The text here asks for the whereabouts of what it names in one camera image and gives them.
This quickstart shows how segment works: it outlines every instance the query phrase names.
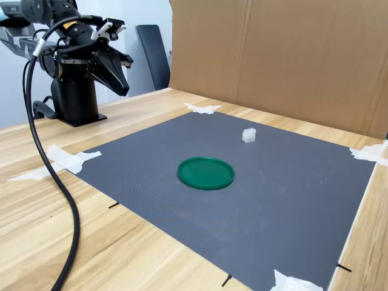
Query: green lid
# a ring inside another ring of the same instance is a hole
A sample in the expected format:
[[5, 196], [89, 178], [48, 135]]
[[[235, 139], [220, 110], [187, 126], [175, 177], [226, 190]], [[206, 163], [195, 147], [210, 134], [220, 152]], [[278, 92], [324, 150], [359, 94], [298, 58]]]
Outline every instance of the green lid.
[[178, 167], [178, 176], [190, 187], [218, 190], [231, 185], [235, 171], [220, 159], [199, 156], [183, 161]]

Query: gray mat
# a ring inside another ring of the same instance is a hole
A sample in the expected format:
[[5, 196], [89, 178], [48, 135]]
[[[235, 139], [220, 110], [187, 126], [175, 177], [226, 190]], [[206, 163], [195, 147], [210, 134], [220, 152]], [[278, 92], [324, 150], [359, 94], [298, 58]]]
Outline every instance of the gray mat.
[[[250, 127], [256, 141], [245, 144]], [[374, 167], [347, 147], [222, 113], [189, 113], [97, 150], [78, 177], [264, 291], [274, 269], [328, 287]], [[176, 170], [194, 156], [228, 162], [232, 185], [183, 184]]]

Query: chair backrest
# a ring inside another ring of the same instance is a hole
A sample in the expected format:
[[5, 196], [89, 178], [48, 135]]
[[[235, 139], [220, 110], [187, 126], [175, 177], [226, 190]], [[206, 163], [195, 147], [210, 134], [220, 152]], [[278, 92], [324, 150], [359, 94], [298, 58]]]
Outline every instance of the chair backrest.
[[135, 28], [147, 58], [155, 90], [167, 88], [170, 82], [170, 67], [159, 27], [137, 25]]

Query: cardboard box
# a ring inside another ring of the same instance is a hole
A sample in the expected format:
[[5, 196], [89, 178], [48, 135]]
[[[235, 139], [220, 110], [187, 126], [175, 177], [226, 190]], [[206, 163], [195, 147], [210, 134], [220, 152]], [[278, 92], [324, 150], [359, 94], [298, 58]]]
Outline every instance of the cardboard box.
[[387, 1], [170, 2], [171, 88], [386, 137]]

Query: wooden table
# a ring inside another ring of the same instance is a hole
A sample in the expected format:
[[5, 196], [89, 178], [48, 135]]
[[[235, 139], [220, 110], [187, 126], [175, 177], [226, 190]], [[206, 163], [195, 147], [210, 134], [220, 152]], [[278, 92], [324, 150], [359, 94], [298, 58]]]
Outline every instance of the wooden table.
[[[45, 150], [75, 154], [151, 127], [197, 106], [361, 149], [382, 141], [165, 89], [100, 106], [108, 120], [70, 127], [36, 122]], [[68, 255], [73, 218], [51, 177], [6, 182], [43, 166], [27, 124], [0, 131], [0, 289], [50, 290]], [[81, 216], [81, 241], [66, 290], [248, 290], [227, 274], [105, 194], [59, 173]], [[377, 165], [353, 225], [332, 290], [388, 290], [388, 168]]]

